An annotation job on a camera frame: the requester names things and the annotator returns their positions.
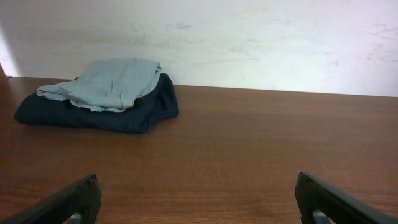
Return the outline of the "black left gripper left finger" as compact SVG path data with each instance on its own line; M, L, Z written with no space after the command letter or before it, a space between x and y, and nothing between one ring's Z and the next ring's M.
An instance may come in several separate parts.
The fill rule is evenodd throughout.
M95 224L100 208L100 184L97 176L90 174L1 223L64 223L73 215L78 215L79 223Z

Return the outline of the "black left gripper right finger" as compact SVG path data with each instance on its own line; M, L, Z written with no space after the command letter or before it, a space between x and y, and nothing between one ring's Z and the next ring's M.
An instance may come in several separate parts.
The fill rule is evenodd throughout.
M295 198L302 224L390 224L397 219L307 172L298 175Z

